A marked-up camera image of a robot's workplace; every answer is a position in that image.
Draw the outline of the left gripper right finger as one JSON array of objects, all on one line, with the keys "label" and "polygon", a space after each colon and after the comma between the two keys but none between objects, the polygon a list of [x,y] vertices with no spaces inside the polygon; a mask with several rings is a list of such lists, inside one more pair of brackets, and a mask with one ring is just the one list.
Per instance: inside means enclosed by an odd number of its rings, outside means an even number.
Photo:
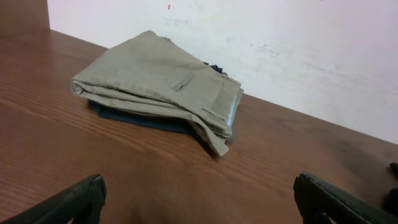
[{"label": "left gripper right finger", "polygon": [[302,172],[294,182],[294,199],[303,224],[397,224],[397,217]]}]

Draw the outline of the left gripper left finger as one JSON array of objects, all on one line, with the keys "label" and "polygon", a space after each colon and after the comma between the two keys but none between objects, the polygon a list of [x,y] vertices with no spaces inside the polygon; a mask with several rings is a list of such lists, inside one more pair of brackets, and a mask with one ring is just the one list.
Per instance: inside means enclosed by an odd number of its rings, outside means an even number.
[{"label": "left gripper left finger", "polygon": [[69,186],[47,200],[5,220],[2,224],[98,224],[106,199],[106,185],[99,174]]}]

